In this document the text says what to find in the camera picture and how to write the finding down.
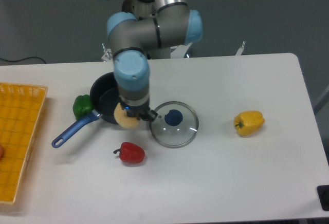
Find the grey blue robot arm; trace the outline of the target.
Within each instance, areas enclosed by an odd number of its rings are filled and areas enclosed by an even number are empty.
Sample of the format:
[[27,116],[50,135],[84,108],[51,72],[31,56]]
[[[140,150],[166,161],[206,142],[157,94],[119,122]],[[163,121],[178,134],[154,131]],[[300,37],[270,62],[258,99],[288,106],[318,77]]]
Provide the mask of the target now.
[[[136,4],[113,14],[106,24],[106,35],[114,61],[121,107],[131,116],[154,121],[149,94],[148,59],[157,50],[186,45],[203,36],[198,11],[186,0],[135,0]],[[137,5],[148,5],[146,16]]]

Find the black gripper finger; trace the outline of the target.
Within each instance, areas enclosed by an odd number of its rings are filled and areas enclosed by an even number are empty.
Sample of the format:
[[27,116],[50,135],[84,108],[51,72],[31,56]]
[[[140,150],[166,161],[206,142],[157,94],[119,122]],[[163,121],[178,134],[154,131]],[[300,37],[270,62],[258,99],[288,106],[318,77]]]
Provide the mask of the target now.
[[153,122],[157,118],[157,112],[152,109],[147,109],[140,113],[140,118],[146,122]]

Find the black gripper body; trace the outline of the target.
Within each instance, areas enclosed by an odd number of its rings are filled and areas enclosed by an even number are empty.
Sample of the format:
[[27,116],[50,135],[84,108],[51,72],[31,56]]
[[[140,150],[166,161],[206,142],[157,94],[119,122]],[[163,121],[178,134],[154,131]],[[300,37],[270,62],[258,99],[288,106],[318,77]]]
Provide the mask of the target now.
[[150,97],[119,97],[121,107],[125,109],[130,116],[149,119],[150,118]]

